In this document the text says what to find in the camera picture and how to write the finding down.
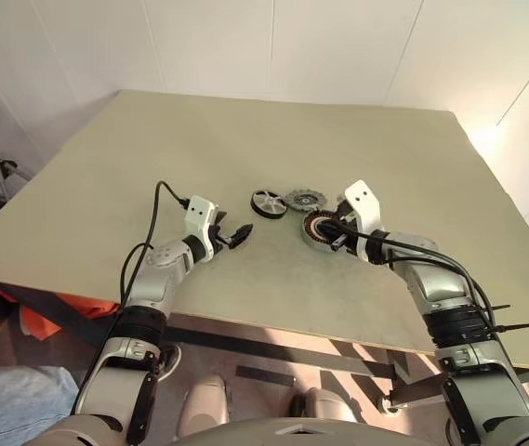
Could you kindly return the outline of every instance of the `blue jeans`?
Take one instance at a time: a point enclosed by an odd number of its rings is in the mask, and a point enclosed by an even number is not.
[[[68,416],[77,393],[61,367],[0,367],[0,446],[21,445]]]

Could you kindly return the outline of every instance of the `table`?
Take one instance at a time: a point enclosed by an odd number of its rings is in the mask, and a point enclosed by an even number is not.
[[[164,179],[218,203],[227,232],[255,224],[186,279],[175,311],[431,352],[396,275],[311,250],[297,212],[266,220],[249,205],[262,188],[311,188],[334,204],[358,178],[387,230],[430,237],[461,261],[494,305],[512,305],[499,323],[529,321],[529,228],[447,111],[123,91],[0,211],[0,282],[117,301]],[[182,237],[183,217],[163,194],[154,242]],[[502,337],[529,367],[529,329]]]

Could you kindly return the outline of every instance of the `orange fabric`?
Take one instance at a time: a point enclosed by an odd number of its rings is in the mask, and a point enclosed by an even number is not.
[[[118,304],[105,300],[91,299],[79,295],[65,295],[61,293],[56,293],[56,295],[69,304],[70,307],[86,315],[89,319],[108,316],[113,314],[119,308]],[[0,296],[9,302],[16,302],[14,298],[1,290]],[[23,323],[29,333],[40,341],[47,339],[61,330],[61,327],[25,306],[20,307],[20,323]]]

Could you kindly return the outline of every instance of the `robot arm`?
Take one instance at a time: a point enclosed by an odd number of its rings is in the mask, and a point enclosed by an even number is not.
[[[473,298],[483,290],[444,265],[432,240],[386,232],[377,198],[363,181],[344,197],[331,217],[308,230],[333,251],[344,247],[361,260],[389,265],[406,282],[447,374],[443,395],[463,443],[529,445],[529,397],[496,334],[506,327],[494,327]]]
[[[224,216],[214,203],[196,195],[190,199],[185,237],[145,256],[72,416],[27,444],[116,446],[144,440],[164,360],[160,341],[177,288],[197,263],[212,260],[223,244],[234,248],[251,232],[252,225],[245,225],[231,237],[220,235]]]

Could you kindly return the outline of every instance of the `white wall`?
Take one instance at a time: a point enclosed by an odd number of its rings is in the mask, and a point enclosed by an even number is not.
[[[2,155],[121,88],[450,110],[529,224],[529,0],[0,0]]]

